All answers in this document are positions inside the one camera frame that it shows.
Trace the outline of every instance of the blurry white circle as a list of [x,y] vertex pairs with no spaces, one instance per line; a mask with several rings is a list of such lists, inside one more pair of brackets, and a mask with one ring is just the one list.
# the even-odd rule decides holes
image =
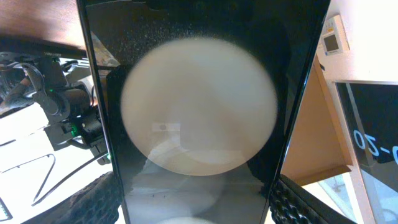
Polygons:
[[175,40],[131,70],[121,96],[124,127],[143,155],[172,172],[234,169],[266,143],[275,88],[245,50],[216,39]]
[[214,223],[201,218],[178,217],[162,221],[158,224],[214,224]]

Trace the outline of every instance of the digital display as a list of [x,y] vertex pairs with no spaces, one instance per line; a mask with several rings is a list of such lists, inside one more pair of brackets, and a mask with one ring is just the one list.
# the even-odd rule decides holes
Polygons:
[[359,167],[398,192],[398,86],[336,85]]
[[323,40],[325,41],[327,51],[338,49],[336,35],[330,35],[328,37],[325,37]]

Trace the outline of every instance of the wall thermostat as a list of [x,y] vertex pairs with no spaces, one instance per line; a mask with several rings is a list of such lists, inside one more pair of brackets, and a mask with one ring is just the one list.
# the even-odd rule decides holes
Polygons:
[[321,42],[326,55],[339,54],[349,50],[340,15],[334,16],[325,22]]

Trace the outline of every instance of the blue digital numbers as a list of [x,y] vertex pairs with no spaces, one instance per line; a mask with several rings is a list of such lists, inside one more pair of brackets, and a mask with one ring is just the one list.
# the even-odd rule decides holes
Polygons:
[[[360,148],[365,150],[366,148],[366,144],[365,144],[365,139],[369,144],[369,152],[371,152],[372,155],[374,156],[379,156],[379,150],[376,147],[375,143],[376,143],[376,138],[373,136],[370,136],[368,134],[364,134],[364,136],[358,131],[358,130],[354,130],[354,139],[355,139],[355,143],[356,145]],[[392,154],[394,156],[394,159],[398,165],[398,146],[394,146],[392,148],[392,150],[388,150],[384,147],[380,147],[380,151],[384,152],[384,153],[388,153],[388,154]]]

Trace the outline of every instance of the monitor screen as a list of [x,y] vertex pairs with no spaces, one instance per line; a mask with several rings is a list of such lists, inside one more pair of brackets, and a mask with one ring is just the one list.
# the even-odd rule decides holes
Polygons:
[[329,0],[78,2],[126,221],[264,222]]

